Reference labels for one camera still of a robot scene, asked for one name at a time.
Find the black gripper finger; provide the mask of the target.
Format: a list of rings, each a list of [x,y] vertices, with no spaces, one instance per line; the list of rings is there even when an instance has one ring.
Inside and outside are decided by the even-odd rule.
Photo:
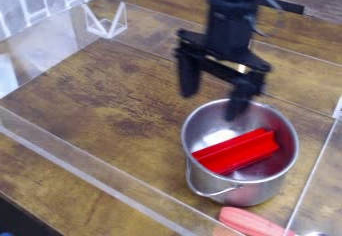
[[[184,54],[180,54],[177,59],[180,94],[184,98],[188,98],[197,93],[200,67],[197,62]]]
[[[233,120],[243,114],[248,108],[249,101],[255,95],[259,95],[264,82],[248,79],[237,79],[232,82],[233,89],[229,94],[229,100],[225,107],[224,119]]]

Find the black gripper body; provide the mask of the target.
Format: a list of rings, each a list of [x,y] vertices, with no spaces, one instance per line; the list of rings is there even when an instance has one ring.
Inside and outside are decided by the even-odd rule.
[[[220,54],[205,47],[204,34],[184,29],[177,31],[177,48],[175,49],[176,59],[180,54],[189,56],[197,62],[200,74],[201,72],[207,72],[231,84],[237,79],[264,82],[265,74],[271,71],[269,64],[247,48],[233,50],[228,54]],[[243,74],[237,70],[224,66],[224,62],[241,64],[247,66],[251,71],[247,74]]]

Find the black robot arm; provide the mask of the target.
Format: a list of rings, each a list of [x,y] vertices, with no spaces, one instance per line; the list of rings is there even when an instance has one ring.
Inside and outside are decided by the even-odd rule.
[[[249,50],[256,29],[260,0],[208,0],[208,21],[204,33],[179,30],[175,50],[180,94],[197,93],[200,75],[208,73],[233,85],[224,119],[232,120],[247,109],[264,86],[271,65]]]

